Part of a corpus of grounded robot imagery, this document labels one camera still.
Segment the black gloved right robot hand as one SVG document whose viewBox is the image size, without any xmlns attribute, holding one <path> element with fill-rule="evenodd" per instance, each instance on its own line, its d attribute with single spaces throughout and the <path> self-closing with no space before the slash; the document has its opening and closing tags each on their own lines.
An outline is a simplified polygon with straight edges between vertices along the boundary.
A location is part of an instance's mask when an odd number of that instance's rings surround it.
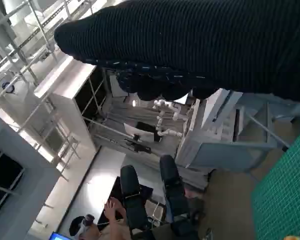
<svg viewBox="0 0 300 240">
<path fill-rule="evenodd" d="M 126 0 L 54 40 L 144 101 L 225 89 L 300 102 L 300 0 Z"/>
</svg>

